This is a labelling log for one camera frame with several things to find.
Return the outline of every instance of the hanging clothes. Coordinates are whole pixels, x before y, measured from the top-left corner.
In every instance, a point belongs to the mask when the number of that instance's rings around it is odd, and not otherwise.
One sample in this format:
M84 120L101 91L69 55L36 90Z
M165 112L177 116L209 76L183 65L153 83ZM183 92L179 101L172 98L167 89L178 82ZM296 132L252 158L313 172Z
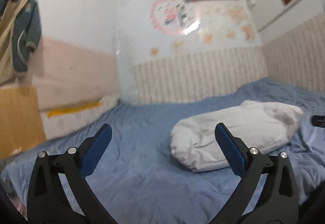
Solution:
M30 52L41 38L41 21L35 0L0 0L0 84L24 75Z

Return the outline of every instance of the heart-shaped decoration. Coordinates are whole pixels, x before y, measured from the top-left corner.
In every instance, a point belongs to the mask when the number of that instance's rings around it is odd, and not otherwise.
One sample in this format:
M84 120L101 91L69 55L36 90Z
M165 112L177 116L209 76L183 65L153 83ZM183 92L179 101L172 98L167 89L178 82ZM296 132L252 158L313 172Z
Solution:
M156 0L150 18L153 27L163 34L186 35L198 28L200 12L195 2Z

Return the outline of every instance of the blue gripper pad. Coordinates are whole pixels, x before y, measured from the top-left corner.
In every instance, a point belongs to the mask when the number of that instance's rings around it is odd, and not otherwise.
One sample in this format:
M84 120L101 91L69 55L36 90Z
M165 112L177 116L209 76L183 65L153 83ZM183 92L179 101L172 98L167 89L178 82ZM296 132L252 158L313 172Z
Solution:
M93 144L81 158L81 175L84 178L94 172L111 140L112 128L108 124L105 124L99 131L99 134L96 135Z
M217 124L214 135L234 174L244 177L246 175L247 161L243 153L234 142L234 137L223 123Z

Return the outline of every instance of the wooden cabinet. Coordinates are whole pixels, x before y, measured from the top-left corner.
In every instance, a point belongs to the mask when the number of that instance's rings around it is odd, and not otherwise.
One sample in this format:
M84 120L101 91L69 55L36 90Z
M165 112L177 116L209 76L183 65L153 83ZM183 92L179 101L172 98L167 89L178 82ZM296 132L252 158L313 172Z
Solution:
M44 141L35 88L0 89L0 159Z

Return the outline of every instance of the blue bedsheet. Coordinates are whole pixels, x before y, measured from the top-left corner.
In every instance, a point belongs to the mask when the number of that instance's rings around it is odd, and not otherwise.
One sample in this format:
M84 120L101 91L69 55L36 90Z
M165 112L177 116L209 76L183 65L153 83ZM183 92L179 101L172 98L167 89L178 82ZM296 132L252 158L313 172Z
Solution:
M91 126L68 137L46 142L19 156L1 177L11 179L24 203L38 152L60 154L78 147L103 123L113 139L87 182L100 202L120 224L207 223L222 208L239 182L230 168L192 173L170 155L170 131L183 118L240 105L244 100L279 101L305 109L301 128L285 150L290 157L303 202L325 180L325 133L314 128L312 114L325 114L325 95L306 92L269 78L241 87L235 94L189 104L131 106L120 103ZM64 177L61 178L74 210L80 209ZM257 201L258 185L246 211Z

